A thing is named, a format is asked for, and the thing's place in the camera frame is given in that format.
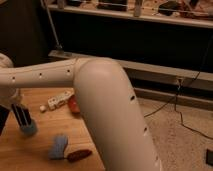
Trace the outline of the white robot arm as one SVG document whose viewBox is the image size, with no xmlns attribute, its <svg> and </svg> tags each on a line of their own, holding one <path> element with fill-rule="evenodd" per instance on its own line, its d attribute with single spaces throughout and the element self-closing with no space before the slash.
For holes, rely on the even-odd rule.
<svg viewBox="0 0 213 171">
<path fill-rule="evenodd" d="M 131 82 L 111 58 L 71 58 L 14 67 L 0 53 L 0 105 L 20 102 L 21 88 L 72 87 L 106 171 L 163 171 Z"/>
</svg>

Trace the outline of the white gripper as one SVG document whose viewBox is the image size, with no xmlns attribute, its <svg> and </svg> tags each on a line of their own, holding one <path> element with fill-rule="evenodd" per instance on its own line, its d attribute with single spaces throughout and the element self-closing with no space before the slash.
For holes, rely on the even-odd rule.
<svg viewBox="0 0 213 171">
<path fill-rule="evenodd" d="M 11 109 L 12 104 L 20 104 L 22 100 L 21 91 L 19 88 L 0 88 L 0 105 L 4 108 Z M 32 119 L 27 107 L 21 105 L 12 105 L 12 110 L 16 120 L 20 126 L 30 125 Z"/>
</svg>

